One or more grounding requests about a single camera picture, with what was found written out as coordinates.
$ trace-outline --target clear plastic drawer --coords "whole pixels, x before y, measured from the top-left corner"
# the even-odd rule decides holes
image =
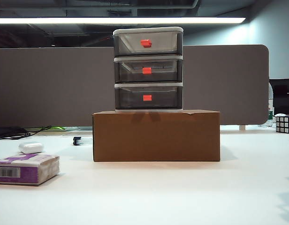
[[[114,59],[115,83],[182,82],[181,56],[141,56]]]
[[[116,87],[115,109],[182,109],[182,86]]]
[[[180,27],[119,29],[113,32],[114,55],[179,54],[183,51]]]

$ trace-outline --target purple tissue package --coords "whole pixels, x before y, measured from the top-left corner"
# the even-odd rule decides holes
[[[39,185],[59,173],[59,156],[22,154],[0,159],[1,184]]]

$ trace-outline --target desk surface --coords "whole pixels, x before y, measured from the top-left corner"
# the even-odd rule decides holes
[[[77,135],[0,141],[0,158],[38,141],[61,163],[38,187],[0,185],[0,225],[289,224],[289,134],[221,130],[220,162],[96,163]]]

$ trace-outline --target small black clip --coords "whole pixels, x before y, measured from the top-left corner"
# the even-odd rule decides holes
[[[79,143],[79,140],[81,139],[81,137],[74,137],[74,142],[73,142],[73,144],[74,145],[80,145],[80,143]]]

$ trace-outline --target ceiling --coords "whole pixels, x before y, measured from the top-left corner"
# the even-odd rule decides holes
[[[249,17],[250,7],[256,1],[0,0],[0,17]],[[214,27],[214,25],[181,26],[185,33]],[[112,32],[118,28],[123,27],[91,24],[0,24],[0,48],[112,46]]]

